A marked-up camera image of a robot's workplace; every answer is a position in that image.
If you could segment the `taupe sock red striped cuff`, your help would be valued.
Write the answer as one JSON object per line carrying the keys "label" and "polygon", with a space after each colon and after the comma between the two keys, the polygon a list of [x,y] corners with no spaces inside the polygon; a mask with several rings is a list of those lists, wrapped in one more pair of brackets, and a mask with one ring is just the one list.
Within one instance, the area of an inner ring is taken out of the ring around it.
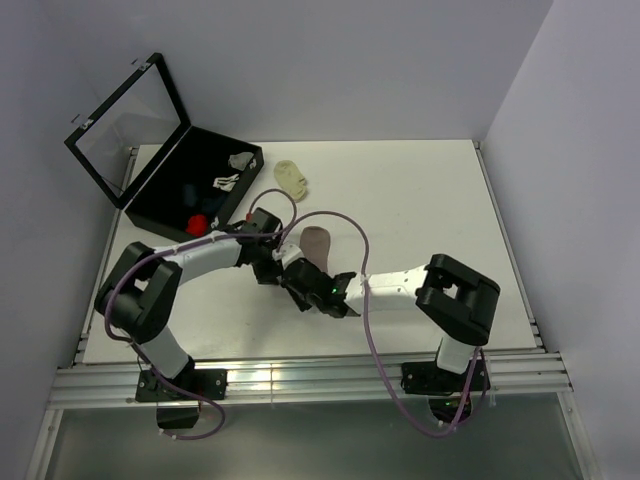
{"label": "taupe sock red striped cuff", "polygon": [[299,247],[307,260],[322,272],[328,272],[331,236],[326,229],[319,226],[305,227],[300,235]]}

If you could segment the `beige red reindeer sock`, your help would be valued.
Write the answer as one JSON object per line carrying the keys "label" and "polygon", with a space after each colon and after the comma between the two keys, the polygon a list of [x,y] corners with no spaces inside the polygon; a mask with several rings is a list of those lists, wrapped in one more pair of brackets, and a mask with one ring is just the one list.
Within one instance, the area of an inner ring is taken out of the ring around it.
{"label": "beige red reindeer sock", "polygon": [[193,215],[187,222],[186,232],[194,237],[204,236],[208,230],[208,219],[203,214]]}

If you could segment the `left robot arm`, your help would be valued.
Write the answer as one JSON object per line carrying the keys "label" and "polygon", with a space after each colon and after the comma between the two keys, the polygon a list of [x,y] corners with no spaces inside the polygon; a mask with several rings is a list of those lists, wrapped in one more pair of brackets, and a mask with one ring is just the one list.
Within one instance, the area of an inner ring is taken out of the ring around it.
{"label": "left robot arm", "polygon": [[202,390],[195,362],[179,345],[169,318],[179,287],[217,270],[250,265],[263,284],[274,284],[280,265],[273,251],[282,222],[262,208],[244,221],[170,247],[129,244],[101,285],[94,308],[105,332],[129,343],[160,375],[159,388],[172,399]]}

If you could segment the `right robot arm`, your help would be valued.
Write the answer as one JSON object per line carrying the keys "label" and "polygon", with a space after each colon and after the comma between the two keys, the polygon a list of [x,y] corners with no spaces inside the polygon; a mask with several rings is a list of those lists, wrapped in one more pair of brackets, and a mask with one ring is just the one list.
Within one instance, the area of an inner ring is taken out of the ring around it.
{"label": "right robot arm", "polygon": [[302,254],[281,263],[281,286],[302,311],[316,309],[333,318],[423,312],[442,331],[432,370],[443,389],[455,389],[466,379],[474,351],[489,341],[501,289],[446,254],[435,254],[413,269],[370,276],[331,276]]}

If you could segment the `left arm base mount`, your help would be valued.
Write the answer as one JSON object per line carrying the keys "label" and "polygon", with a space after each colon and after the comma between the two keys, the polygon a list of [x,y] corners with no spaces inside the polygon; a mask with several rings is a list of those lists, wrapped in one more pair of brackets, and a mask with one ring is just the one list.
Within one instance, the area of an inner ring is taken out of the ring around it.
{"label": "left arm base mount", "polygon": [[[226,388],[226,369],[195,369],[178,385],[154,370],[142,370],[134,400],[156,405],[156,424],[161,434],[175,440],[195,441],[211,437],[223,428],[226,413],[219,401],[225,398]],[[204,406],[219,413],[217,425],[204,433],[187,433],[196,426]]]}

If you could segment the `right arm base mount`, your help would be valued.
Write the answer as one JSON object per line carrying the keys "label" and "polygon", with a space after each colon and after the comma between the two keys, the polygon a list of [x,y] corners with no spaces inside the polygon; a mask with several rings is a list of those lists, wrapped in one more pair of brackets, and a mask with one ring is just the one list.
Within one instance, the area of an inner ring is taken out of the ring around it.
{"label": "right arm base mount", "polygon": [[[401,364],[401,373],[400,386],[405,394],[427,396],[431,413],[438,421],[449,424],[454,420],[469,370],[458,375],[439,369],[435,361],[405,362]],[[483,360],[478,360],[471,377],[470,393],[464,402],[460,423],[473,415],[472,395],[480,394],[477,401],[477,405],[480,405],[490,387],[486,364]]]}

